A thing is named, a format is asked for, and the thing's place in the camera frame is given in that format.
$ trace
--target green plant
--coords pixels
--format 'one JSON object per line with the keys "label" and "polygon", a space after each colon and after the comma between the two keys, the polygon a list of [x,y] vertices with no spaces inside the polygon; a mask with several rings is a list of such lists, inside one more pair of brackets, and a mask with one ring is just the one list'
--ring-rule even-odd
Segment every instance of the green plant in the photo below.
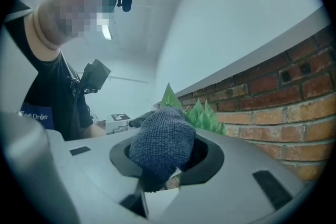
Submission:
{"label": "green plant", "polygon": [[[170,84],[168,83],[166,90],[163,94],[160,107],[172,106],[174,108],[182,109],[182,105],[179,99],[176,97],[173,92]],[[204,129],[214,133],[225,135],[225,124],[224,122],[219,123],[215,111],[211,108],[207,101],[205,101],[204,108],[200,102],[200,99],[197,100],[193,109],[185,110],[185,115],[188,117],[189,122],[195,128]]]}

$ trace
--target black shirt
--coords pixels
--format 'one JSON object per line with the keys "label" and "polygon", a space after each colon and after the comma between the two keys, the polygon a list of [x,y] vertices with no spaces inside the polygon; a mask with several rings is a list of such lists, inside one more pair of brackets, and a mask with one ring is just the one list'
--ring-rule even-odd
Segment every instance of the black shirt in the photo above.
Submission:
{"label": "black shirt", "polygon": [[80,131],[90,126],[90,117],[84,95],[79,96],[73,119],[75,96],[70,88],[69,69],[73,76],[77,74],[61,54],[50,62],[37,59],[31,51],[24,27],[24,17],[5,24],[9,34],[22,53],[38,71],[21,108],[24,116],[37,119],[46,129],[60,132],[65,141],[79,139]]}

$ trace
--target person's arm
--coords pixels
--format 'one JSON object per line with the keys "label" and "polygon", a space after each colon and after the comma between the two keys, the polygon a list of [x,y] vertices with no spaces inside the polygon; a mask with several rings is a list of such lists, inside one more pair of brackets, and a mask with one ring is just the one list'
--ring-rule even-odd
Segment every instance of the person's arm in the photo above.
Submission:
{"label": "person's arm", "polygon": [[81,128],[81,138],[90,138],[106,135],[105,130],[93,124],[93,120],[86,105],[84,95],[78,98],[77,107],[79,113],[79,124]]}

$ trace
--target red brick wall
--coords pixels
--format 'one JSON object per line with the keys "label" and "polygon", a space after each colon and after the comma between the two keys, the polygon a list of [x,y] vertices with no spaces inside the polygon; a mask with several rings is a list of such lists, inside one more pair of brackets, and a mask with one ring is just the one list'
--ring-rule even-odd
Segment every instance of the red brick wall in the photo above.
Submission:
{"label": "red brick wall", "polygon": [[304,180],[315,180],[336,132],[334,34],[327,27],[293,48],[217,84],[180,97],[200,98],[227,135],[255,143]]}

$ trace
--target blue towel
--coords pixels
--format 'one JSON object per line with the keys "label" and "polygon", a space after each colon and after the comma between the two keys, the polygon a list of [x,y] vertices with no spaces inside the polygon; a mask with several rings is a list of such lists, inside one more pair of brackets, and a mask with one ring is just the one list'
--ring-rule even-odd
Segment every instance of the blue towel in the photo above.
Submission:
{"label": "blue towel", "polygon": [[158,190],[177,168],[183,170],[195,138],[196,131],[181,109],[163,107],[143,121],[131,143],[129,158],[152,175],[145,191]]}

